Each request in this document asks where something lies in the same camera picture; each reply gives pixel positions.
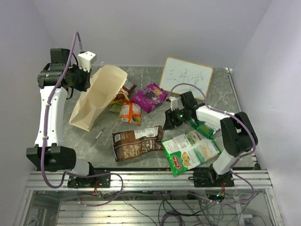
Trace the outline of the beige paper bag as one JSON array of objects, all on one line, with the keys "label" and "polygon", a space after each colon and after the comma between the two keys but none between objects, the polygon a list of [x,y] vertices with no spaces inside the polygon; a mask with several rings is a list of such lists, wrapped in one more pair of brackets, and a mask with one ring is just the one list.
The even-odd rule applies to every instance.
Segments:
[{"label": "beige paper bag", "polygon": [[119,93],[127,80],[127,73],[114,65],[104,65],[90,79],[91,87],[82,92],[69,124],[90,131],[96,118]]}]

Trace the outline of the purple grape candy bag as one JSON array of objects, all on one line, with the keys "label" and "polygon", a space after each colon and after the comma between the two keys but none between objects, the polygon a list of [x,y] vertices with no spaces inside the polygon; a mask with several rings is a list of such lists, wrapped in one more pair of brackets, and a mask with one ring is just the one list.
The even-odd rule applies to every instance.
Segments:
[{"label": "purple grape candy bag", "polygon": [[167,93],[157,84],[152,83],[138,91],[131,102],[139,105],[145,112],[150,113],[165,101]]}]

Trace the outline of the large green Chiaba chips bag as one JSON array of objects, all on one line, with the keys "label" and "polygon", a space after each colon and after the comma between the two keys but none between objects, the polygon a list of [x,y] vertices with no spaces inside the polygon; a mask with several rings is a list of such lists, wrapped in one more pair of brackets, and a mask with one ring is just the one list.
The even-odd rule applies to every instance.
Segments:
[{"label": "large green Chiaba chips bag", "polygon": [[214,140],[196,130],[164,141],[163,147],[170,170],[175,176],[198,167],[221,153]]}]

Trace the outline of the small green snack bag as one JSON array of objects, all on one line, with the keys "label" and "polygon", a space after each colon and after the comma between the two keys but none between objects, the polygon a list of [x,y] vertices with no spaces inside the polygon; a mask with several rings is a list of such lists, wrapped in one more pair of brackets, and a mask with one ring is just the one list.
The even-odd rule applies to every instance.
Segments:
[{"label": "small green snack bag", "polygon": [[190,119],[186,121],[187,124],[192,126],[197,132],[206,138],[212,138],[219,128],[213,124],[204,121],[195,121]]}]

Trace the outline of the brown Kettle chips bag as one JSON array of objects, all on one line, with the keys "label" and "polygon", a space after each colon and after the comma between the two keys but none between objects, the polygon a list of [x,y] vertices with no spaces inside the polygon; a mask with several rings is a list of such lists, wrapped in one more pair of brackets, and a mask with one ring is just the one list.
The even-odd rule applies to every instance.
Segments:
[{"label": "brown Kettle chips bag", "polygon": [[115,161],[125,161],[152,151],[163,151],[162,126],[112,134]]}]

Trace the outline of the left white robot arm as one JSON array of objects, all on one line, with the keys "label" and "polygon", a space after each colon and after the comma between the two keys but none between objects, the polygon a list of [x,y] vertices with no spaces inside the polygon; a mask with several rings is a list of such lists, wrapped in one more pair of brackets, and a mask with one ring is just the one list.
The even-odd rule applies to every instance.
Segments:
[{"label": "left white robot arm", "polygon": [[91,187],[96,175],[90,163],[77,158],[75,150],[63,141],[63,111],[68,90],[86,92],[90,88],[91,66],[96,54],[82,51],[75,56],[65,48],[50,50],[51,62],[37,77],[41,96],[40,125],[34,147],[26,150],[26,157],[45,171],[67,171],[80,175],[79,181]]}]

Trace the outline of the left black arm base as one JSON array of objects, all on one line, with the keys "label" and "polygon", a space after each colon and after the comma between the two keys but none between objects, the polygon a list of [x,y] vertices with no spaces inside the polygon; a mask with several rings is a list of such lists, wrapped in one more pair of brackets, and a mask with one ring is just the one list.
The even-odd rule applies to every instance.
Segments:
[{"label": "left black arm base", "polygon": [[95,169],[89,162],[89,176],[93,178],[79,178],[69,176],[68,188],[109,188],[111,176],[106,169]]}]

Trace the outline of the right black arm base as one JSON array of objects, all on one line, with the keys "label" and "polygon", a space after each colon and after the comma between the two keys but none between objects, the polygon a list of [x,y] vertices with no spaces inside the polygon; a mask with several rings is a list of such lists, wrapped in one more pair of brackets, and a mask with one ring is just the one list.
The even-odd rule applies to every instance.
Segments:
[{"label": "right black arm base", "polygon": [[188,177],[188,180],[194,183],[195,187],[233,187],[234,179],[230,172],[217,175],[212,169],[199,168],[193,171],[192,176]]}]

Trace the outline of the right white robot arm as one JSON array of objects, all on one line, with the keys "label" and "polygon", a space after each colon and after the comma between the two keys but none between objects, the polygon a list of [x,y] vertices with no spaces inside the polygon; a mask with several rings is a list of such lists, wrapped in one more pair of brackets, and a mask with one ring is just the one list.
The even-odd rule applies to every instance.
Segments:
[{"label": "right white robot arm", "polygon": [[190,119],[195,122],[207,122],[221,130],[224,149],[211,165],[212,172],[207,175],[208,183],[218,186],[224,181],[224,174],[230,172],[239,159],[255,151],[258,144],[257,135],[245,112],[222,111],[211,107],[207,101],[198,104],[191,91],[181,94],[179,99],[183,109],[178,107],[178,98],[170,96],[166,98],[170,103],[170,109],[165,111],[163,130],[179,127]]}]

